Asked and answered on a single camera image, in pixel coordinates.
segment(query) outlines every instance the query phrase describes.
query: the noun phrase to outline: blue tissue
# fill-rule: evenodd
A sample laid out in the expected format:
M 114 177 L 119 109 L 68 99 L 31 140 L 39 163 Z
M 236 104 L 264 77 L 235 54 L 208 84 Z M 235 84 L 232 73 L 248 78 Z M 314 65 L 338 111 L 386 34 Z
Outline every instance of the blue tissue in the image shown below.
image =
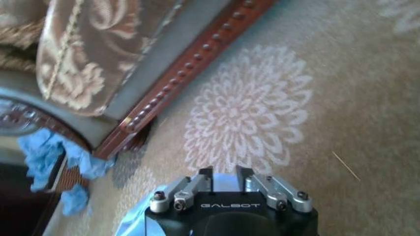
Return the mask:
M 54 139 L 54 133 L 47 129 L 18 139 L 22 150 L 27 155 L 27 176 L 34 177 L 32 192 L 46 188 L 59 156 L 64 152 L 64 148 L 59 143 L 51 144 L 55 143 Z
M 66 216 L 75 215 L 87 206 L 88 194 L 80 184 L 75 184 L 72 190 L 62 193 L 63 214 Z
M 51 171 L 64 151 L 68 168 L 79 166 L 83 177 L 88 179 L 104 176 L 116 161 L 116 158 L 108 161 L 95 158 L 76 143 L 48 129 L 22 136 L 18 142 L 27 155 L 27 176 L 34 177 L 32 192 L 46 188 Z
M 72 141 L 63 143 L 67 152 L 68 168 L 79 165 L 80 174 L 87 179 L 96 179 L 107 174 L 108 169 L 114 166 L 116 159 L 102 160 L 94 157 L 78 144 Z

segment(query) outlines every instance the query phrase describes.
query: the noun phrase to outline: thread on carpet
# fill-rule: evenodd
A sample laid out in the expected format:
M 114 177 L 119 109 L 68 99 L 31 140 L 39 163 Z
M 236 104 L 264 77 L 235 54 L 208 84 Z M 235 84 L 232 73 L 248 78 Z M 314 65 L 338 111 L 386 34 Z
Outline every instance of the thread on carpet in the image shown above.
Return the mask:
M 334 152 L 334 155 L 336 156 L 336 158 L 339 159 L 339 161 L 342 162 L 343 166 L 348 169 L 348 171 L 352 173 L 352 175 L 355 176 L 355 178 L 359 180 L 359 182 L 362 181 L 360 178 L 358 177 L 358 175 L 355 174 L 355 172 L 352 171 L 352 169 L 350 168 L 350 166 L 346 164 L 346 162 L 342 160 L 342 158 L 339 157 L 339 155 Z
M 159 124 L 159 127 L 163 126 L 163 124 L 166 123 L 166 121 L 168 120 L 168 117 L 164 119 L 164 121 Z

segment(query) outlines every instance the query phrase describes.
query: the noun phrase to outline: wooden trim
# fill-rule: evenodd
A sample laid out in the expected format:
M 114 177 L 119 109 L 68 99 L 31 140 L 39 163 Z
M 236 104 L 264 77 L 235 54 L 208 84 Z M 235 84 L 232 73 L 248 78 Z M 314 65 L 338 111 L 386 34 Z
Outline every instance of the wooden trim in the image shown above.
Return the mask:
M 118 154 L 274 2 L 275 0 L 232 1 L 110 133 L 94 156 L 108 159 Z
M 130 142 L 126 144 L 122 152 L 126 151 L 134 151 L 138 152 L 140 151 L 140 148 L 143 147 L 143 145 L 147 142 L 147 139 L 150 137 L 150 133 L 152 130 L 152 126 L 154 126 L 154 120 L 143 127 L 143 129 L 140 130 L 140 132 L 136 134 L 136 136 L 130 140 Z
M 15 124 L 35 124 L 64 136 L 68 140 L 74 141 L 82 148 L 91 151 L 88 142 L 82 135 L 68 127 L 58 118 L 51 114 L 35 108 L 24 101 L 18 101 L 8 97 L 0 96 L 0 100 L 11 102 L 8 110 L 0 114 L 0 126 L 8 126 L 7 123 Z

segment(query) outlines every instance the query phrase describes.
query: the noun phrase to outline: carpet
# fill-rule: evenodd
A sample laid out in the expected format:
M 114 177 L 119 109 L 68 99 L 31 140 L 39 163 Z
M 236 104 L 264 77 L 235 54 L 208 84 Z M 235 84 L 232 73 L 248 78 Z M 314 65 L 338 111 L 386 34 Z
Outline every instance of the carpet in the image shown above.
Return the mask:
M 158 185 L 236 164 L 310 193 L 320 235 L 419 235 L 419 9 L 276 3 L 166 109 L 142 152 L 92 183 L 88 210 L 56 214 L 51 235 L 112 235 Z

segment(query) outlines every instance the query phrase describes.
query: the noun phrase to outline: upholstered sofa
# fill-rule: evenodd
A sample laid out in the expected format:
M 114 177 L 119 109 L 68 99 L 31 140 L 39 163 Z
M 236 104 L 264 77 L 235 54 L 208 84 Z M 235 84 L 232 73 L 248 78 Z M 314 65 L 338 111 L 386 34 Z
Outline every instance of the upholstered sofa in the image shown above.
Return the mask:
M 107 159 L 274 0 L 0 0 L 0 134 L 47 127 Z

